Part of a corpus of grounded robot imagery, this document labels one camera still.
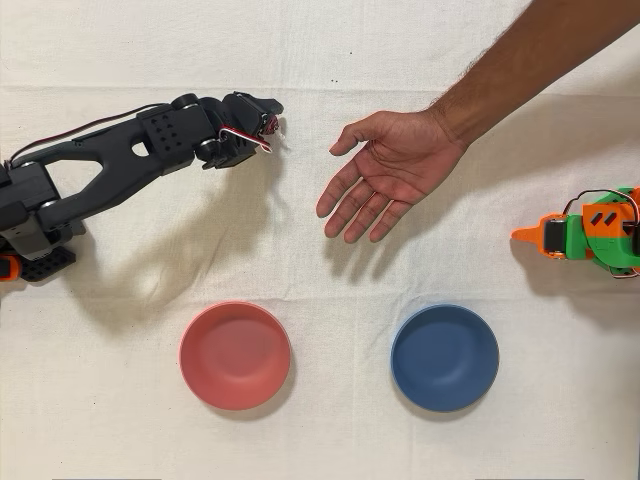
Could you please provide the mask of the person's bare hand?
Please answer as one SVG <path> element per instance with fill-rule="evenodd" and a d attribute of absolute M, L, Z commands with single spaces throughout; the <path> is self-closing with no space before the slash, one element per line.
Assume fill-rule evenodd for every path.
<path fill-rule="evenodd" d="M 381 241 L 441 185 L 467 148 L 431 109 L 379 111 L 346 125 L 329 153 L 357 152 L 317 202 L 316 215 L 327 220 L 325 236 L 342 236 L 348 244 L 364 234 Z"/>

